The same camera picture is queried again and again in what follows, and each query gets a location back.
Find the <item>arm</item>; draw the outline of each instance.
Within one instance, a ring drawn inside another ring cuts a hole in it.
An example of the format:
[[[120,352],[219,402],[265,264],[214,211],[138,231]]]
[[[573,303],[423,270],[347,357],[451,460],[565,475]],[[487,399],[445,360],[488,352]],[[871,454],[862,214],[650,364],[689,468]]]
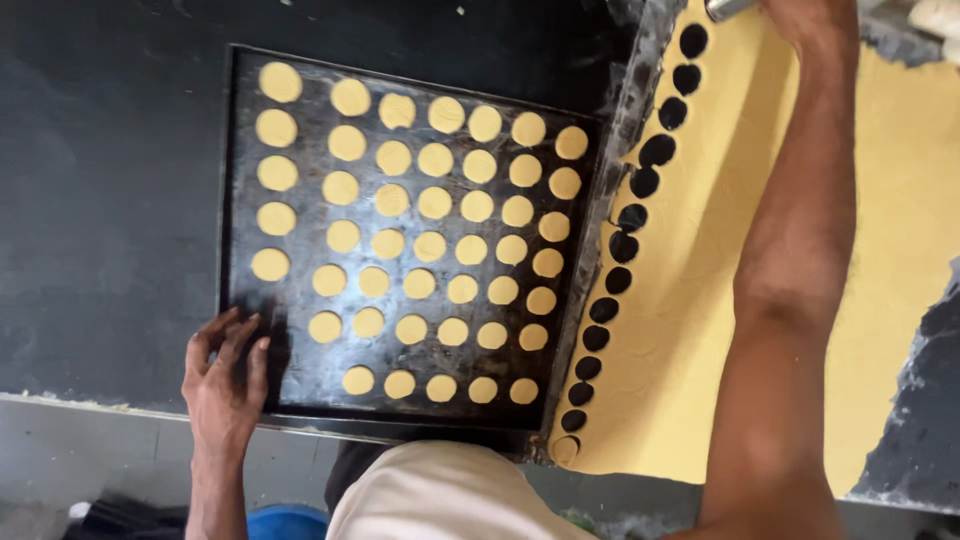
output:
[[[852,0],[765,0],[800,59],[780,155],[733,283],[736,327],[696,538],[841,539],[824,471],[824,358],[855,229]]]
[[[193,430],[190,518],[187,540],[247,538],[243,460],[267,397],[269,337],[258,339],[247,361],[247,385],[232,371],[260,321],[238,320],[236,308],[217,315],[187,343],[182,393]],[[217,352],[208,363],[211,352]]]

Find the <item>floor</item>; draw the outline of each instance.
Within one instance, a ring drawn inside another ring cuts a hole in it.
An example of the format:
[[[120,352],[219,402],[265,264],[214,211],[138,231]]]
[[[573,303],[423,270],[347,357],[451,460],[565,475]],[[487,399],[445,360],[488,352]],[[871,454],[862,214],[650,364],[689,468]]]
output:
[[[192,449],[186,422],[0,401],[0,538],[59,538],[66,508],[101,493],[157,506],[185,505]],[[248,509],[273,503],[324,507],[337,441],[258,430],[244,469]],[[698,486],[631,475],[588,476],[523,467],[556,512],[593,521],[601,536],[657,538],[696,517]],[[939,516],[841,503],[853,540],[913,540]]]

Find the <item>black baking tray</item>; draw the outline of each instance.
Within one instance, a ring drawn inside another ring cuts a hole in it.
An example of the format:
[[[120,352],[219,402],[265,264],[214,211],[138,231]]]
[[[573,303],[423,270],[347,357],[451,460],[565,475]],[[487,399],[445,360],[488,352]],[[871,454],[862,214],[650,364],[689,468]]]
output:
[[[557,388],[549,388],[551,374],[555,369],[566,367],[565,361],[556,358],[556,351],[564,318],[568,316],[565,292],[571,285],[577,242],[588,206],[601,121],[582,114],[243,45],[232,45],[228,53],[231,62],[218,304],[220,309],[241,306],[265,314],[265,331],[273,337],[268,411],[412,426],[539,430],[547,396],[559,392]],[[260,68],[270,61],[284,61],[300,73],[303,92],[297,101],[277,103],[259,90]],[[372,105],[366,114],[344,117],[330,104],[330,88],[344,77],[360,80],[370,91]],[[413,97],[417,118],[412,128],[390,131],[382,125],[377,106],[388,92]],[[497,109],[503,118],[500,135],[493,141],[479,143],[470,137],[466,123],[452,135],[432,129],[427,123],[427,107],[434,98],[443,95],[457,99],[467,117],[478,105]],[[266,109],[285,110],[297,120],[297,139],[290,146],[277,149],[257,139],[254,123],[257,115]],[[510,136],[513,119],[526,110],[539,114],[547,127],[544,141],[532,149],[521,147]],[[329,155],[327,134],[341,124],[353,125],[367,137],[367,152],[360,160],[345,162]],[[555,137],[562,128],[571,125],[587,133],[590,145],[578,160],[562,160],[554,150]],[[413,166],[403,175],[386,176],[374,162],[376,148],[386,140],[404,142],[414,155]],[[421,173],[416,165],[417,152],[429,142],[443,143],[454,156],[453,171],[439,179]],[[462,171],[464,156],[474,148],[491,152],[497,161],[496,176],[483,185],[467,180]],[[540,181],[527,188],[511,184],[507,176],[511,160],[523,153],[533,154],[543,165]],[[284,192],[269,190],[256,178],[256,166],[274,154],[290,158],[300,171],[298,183]],[[572,201],[559,200],[550,193],[547,179],[561,166],[576,170],[583,182],[579,195]],[[360,183],[360,196],[349,206],[330,205],[323,198],[321,183],[326,174],[334,170],[348,171]],[[382,216],[374,208],[374,193],[384,184],[400,184],[410,195],[411,207],[399,217]],[[433,185],[443,187],[453,198],[453,210],[442,220],[424,218],[416,210],[420,193]],[[460,215],[460,201],[473,189],[487,191],[494,200],[494,214],[483,223],[470,222]],[[527,197],[535,207],[534,219],[522,228],[509,227],[499,217],[503,203],[513,195]],[[297,213],[297,226],[283,237],[267,235],[256,225],[257,209],[271,201],[290,205]],[[538,233],[537,224],[549,211],[560,211],[570,218],[570,234],[563,242],[547,242]],[[346,254],[336,254],[326,246],[326,227],[338,219],[349,219],[361,230],[360,244]],[[370,242],[374,233],[387,228],[402,231],[406,247],[399,257],[383,260],[372,252]],[[425,231],[438,231],[447,240],[446,253],[432,263],[420,261],[413,253],[414,240]],[[488,255],[480,265],[465,267],[456,260],[456,242],[466,234],[478,234],[487,240]],[[496,241],[506,234],[517,234],[528,243],[527,258],[517,266],[503,264],[495,258]],[[263,282],[250,270],[253,254],[267,247],[281,249],[291,259],[290,273],[279,282]],[[533,256],[546,247],[564,255],[564,270],[554,279],[537,276],[532,269]],[[314,271],[326,263],[337,264],[348,273],[347,289],[330,298],[320,296],[312,286]],[[383,268],[391,277],[391,290],[381,298],[364,297],[357,285],[360,270],[370,265]],[[403,278],[413,268],[426,268],[437,279],[437,289],[427,299],[408,299],[403,293]],[[454,305],[446,298],[447,284],[462,273],[472,275],[480,291],[474,301]],[[486,298],[487,286],[501,275],[514,278],[520,287],[516,300],[508,306],[493,305]],[[536,286],[550,287],[557,295],[557,307],[548,315],[538,316],[526,310],[526,295]],[[362,339],[352,332],[352,316],[362,307],[376,307],[386,319],[383,332],[376,338]],[[344,330],[338,339],[321,344],[310,337],[307,325],[316,313],[324,310],[338,313]],[[409,346],[395,336],[396,321],[408,313],[421,315],[428,324],[426,339]],[[464,345],[450,348],[437,340],[437,327],[447,317],[458,317],[468,323],[470,336]],[[476,343],[477,332],[488,321],[501,322],[508,329],[507,343],[496,351],[483,349]],[[523,351],[518,344],[520,329],[531,323],[543,325],[550,334],[540,351]],[[354,365],[373,370],[375,384],[371,392],[352,396],[344,391],[341,377]],[[395,369],[408,370],[417,380],[414,393],[400,400],[389,398],[383,391],[384,379]],[[457,381],[457,393],[448,403],[434,403],[426,397],[426,383],[436,374],[448,374]],[[489,404],[475,404],[468,397],[469,383],[480,376],[498,383],[497,397]],[[509,398],[510,385],[519,378],[535,380],[540,388],[531,404],[518,405]]]

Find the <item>person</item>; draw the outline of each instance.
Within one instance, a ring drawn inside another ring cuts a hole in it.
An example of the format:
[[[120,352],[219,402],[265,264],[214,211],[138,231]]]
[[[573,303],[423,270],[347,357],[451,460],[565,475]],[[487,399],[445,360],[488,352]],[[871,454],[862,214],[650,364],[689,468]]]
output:
[[[733,280],[736,325],[700,516],[675,540],[845,536],[824,470],[824,359],[855,229],[856,11],[853,0],[761,6],[797,52],[799,89]],[[187,345],[189,539],[247,534],[243,461],[267,393],[269,338],[252,345],[246,386],[230,371],[258,322],[232,309]],[[433,441],[371,457],[334,502],[330,538],[591,537],[552,514],[517,467],[490,450]]]

